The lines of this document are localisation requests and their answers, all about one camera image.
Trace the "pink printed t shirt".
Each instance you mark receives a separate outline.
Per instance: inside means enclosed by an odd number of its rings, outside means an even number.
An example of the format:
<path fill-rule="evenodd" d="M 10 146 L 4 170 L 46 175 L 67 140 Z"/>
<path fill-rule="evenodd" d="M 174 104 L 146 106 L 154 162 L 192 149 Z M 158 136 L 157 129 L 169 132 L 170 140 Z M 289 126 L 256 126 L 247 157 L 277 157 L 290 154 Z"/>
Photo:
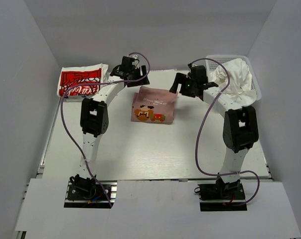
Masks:
<path fill-rule="evenodd" d="M 176 101 L 177 93 L 141 86 L 134 94 L 131 121 L 171 124 Z"/>

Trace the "red white t shirt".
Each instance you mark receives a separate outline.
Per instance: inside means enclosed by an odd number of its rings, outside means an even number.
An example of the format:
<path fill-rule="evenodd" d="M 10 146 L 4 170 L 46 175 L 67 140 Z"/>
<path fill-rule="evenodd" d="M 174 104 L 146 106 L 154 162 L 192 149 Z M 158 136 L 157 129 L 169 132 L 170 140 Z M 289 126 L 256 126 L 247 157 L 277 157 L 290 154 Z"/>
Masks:
<path fill-rule="evenodd" d="M 85 86 L 85 84 L 102 83 L 107 80 L 108 64 L 97 64 L 82 67 L 62 67 L 57 85 L 57 96 L 62 97 L 70 87 L 67 95 L 70 98 L 88 97 L 99 92 L 100 86 Z"/>

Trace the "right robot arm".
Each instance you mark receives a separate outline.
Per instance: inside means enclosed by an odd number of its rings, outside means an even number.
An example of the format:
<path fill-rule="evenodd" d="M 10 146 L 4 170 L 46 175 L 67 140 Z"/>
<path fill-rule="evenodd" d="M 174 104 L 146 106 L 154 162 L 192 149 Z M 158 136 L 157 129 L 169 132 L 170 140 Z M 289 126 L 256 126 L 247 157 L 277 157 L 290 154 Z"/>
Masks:
<path fill-rule="evenodd" d="M 226 199 L 234 193 L 234 187 L 239 183 L 246 154 L 259 139 L 256 110 L 253 106 L 236 103 L 216 83 L 209 82 L 203 65 L 188 64 L 188 67 L 187 74 L 176 74 L 169 91 L 176 93 L 178 86 L 181 86 L 179 93 L 183 96 L 198 97 L 209 104 L 203 122 L 212 109 L 223 117 L 222 137 L 227 149 L 223 166 L 215 176 L 221 181 L 216 186 L 217 195 Z"/>

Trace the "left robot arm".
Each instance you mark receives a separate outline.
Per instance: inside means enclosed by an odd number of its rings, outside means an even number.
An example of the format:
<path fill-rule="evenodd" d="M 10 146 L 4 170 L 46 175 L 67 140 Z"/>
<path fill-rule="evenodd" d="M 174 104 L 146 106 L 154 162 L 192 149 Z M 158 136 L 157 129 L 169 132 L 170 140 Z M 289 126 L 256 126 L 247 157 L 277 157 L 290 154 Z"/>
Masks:
<path fill-rule="evenodd" d="M 81 178 L 97 182 L 94 166 L 100 141 L 109 127 L 108 107 L 111 102 L 124 88 L 149 84 L 149 72 L 150 62 L 144 55 L 135 52 L 124 56 L 121 64 L 114 67 L 108 79 L 99 85 L 100 90 L 82 101 L 80 127 L 83 143 L 78 171 Z"/>

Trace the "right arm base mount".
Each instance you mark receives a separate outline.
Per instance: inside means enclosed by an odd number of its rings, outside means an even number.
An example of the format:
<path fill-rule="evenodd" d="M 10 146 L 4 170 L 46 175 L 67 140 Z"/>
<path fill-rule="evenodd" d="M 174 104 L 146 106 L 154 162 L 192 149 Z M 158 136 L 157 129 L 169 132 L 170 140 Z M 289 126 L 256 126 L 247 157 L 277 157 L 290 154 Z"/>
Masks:
<path fill-rule="evenodd" d="M 224 183 L 198 184 L 194 193 L 199 196 L 201 212 L 247 211 L 246 196 L 240 180 Z"/>

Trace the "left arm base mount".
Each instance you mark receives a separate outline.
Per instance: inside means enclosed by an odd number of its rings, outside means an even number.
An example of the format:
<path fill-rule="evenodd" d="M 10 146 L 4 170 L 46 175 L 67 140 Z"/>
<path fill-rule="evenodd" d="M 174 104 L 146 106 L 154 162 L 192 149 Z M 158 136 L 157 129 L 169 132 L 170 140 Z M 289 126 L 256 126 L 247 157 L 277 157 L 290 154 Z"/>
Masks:
<path fill-rule="evenodd" d="M 115 202 L 117 185 L 99 185 L 93 178 L 78 174 L 69 178 L 64 208 L 110 209 Z"/>

